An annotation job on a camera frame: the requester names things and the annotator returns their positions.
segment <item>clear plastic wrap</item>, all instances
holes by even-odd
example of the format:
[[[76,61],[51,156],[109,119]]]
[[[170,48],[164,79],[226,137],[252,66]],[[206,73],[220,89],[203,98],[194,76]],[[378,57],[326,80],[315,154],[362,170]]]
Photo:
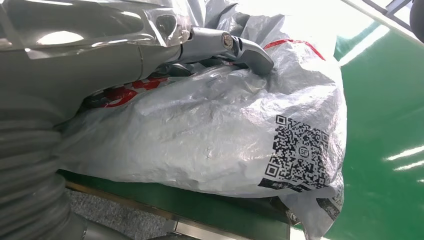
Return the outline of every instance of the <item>clear plastic wrap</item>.
[[[116,44],[170,47],[190,36],[186,0],[4,0],[0,51],[32,59]]]

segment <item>crumpled plastic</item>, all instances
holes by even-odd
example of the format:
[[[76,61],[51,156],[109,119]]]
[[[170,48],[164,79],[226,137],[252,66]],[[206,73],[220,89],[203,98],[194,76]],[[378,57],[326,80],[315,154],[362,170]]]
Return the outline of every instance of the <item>crumpled plastic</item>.
[[[336,39],[306,16],[254,4],[209,0],[204,24],[263,47],[275,63],[269,75],[214,66],[84,112],[62,126],[54,154],[63,169],[223,196],[278,196],[306,238],[320,239],[344,201],[347,108]]]

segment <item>sf logo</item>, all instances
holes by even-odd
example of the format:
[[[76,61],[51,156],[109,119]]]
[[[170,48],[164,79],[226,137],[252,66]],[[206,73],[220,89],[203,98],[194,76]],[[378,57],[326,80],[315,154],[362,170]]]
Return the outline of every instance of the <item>sf logo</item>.
[[[299,154],[303,158],[307,158],[307,157],[309,157],[309,150],[305,146],[301,146],[299,148]]]

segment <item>gray floor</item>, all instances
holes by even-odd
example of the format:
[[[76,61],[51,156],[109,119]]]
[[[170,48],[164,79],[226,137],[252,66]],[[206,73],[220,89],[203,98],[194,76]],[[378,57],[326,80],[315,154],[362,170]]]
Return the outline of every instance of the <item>gray floor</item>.
[[[115,229],[134,240],[163,236],[165,218],[81,192],[66,190],[77,214]]]

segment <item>metal bolt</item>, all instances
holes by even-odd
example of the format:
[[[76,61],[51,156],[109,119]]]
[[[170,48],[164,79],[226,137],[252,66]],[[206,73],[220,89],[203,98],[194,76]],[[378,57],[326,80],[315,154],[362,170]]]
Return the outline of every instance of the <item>metal bolt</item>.
[[[230,35],[224,35],[222,38],[222,42],[224,44],[224,48],[232,49],[233,48],[233,38]]]

